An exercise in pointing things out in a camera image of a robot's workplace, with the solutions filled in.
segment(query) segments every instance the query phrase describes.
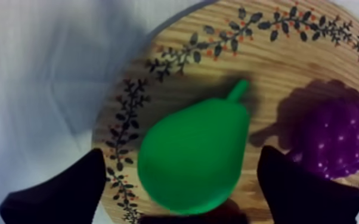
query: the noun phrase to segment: grape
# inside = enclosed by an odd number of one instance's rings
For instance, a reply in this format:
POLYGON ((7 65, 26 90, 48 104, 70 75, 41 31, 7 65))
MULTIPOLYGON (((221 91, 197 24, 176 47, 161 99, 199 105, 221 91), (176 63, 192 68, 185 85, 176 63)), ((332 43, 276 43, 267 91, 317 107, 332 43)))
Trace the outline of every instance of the grape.
POLYGON ((327 179, 359 171, 359 98, 332 99, 295 127, 289 157, 327 179))

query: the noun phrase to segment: plastic fruit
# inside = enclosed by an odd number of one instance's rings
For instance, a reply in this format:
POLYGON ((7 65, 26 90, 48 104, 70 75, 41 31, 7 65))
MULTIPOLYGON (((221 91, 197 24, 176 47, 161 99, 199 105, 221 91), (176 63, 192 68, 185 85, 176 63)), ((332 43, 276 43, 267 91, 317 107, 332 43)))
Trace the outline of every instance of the plastic fruit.
POLYGON ((138 175, 149 196, 177 214, 200 214, 222 204, 242 169, 250 115, 237 103, 249 83, 227 99, 212 98, 171 114, 146 134, 138 175))

